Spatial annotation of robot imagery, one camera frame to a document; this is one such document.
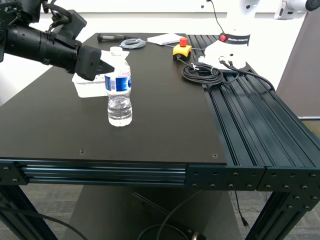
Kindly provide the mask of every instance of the water bottle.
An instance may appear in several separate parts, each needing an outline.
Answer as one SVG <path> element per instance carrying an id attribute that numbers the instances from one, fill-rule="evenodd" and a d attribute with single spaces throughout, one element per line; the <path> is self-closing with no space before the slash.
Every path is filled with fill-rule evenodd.
<path id="1" fill-rule="evenodd" d="M 105 87 L 108 94 L 108 119 L 111 125 L 123 127 L 132 121 L 131 71 L 121 47 L 110 48 L 114 72 L 105 74 Z"/>

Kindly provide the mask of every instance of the gray panel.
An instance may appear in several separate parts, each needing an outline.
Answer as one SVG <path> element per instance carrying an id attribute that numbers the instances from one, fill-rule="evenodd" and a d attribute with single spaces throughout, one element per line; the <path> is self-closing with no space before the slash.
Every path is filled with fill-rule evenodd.
<path id="1" fill-rule="evenodd" d="M 319 11 L 306 15 L 276 91 L 298 116 L 320 116 L 319 23 Z"/>
<path id="2" fill-rule="evenodd" d="M 161 223 L 164 215 L 151 214 L 148 208 L 132 195 L 133 191 L 167 211 L 195 192 L 174 188 L 84 186 L 70 224 L 81 230 L 88 239 L 136 239 L 143 229 Z M 204 191 L 181 207 L 175 216 L 194 230 L 203 231 L 208 240 L 241 239 L 227 191 Z M 67 230 L 63 239 L 78 238 L 75 233 Z"/>

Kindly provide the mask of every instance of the bottle label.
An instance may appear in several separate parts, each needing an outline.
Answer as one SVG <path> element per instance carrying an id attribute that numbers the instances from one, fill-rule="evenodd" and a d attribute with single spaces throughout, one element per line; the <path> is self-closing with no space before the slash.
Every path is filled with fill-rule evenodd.
<path id="1" fill-rule="evenodd" d="M 105 76 L 105 87 L 111 92 L 125 92 L 131 89 L 131 76 L 109 77 Z"/>

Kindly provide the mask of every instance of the white cable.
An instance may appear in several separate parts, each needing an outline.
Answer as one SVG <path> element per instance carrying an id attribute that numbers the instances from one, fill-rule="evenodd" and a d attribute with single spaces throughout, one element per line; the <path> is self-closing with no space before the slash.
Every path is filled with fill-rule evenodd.
<path id="1" fill-rule="evenodd" d="M 121 42 L 120 47 L 123 49 L 139 49 L 143 48 L 146 45 L 146 42 L 140 38 L 131 38 L 126 39 Z"/>

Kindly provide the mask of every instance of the white paper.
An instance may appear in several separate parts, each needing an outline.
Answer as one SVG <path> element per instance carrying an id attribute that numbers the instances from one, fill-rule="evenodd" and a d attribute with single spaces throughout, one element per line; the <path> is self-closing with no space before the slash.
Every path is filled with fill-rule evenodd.
<path id="1" fill-rule="evenodd" d="M 148 37 L 148 42 L 153 44 L 165 45 L 179 43 L 183 36 L 174 33 L 167 33 L 159 36 Z"/>

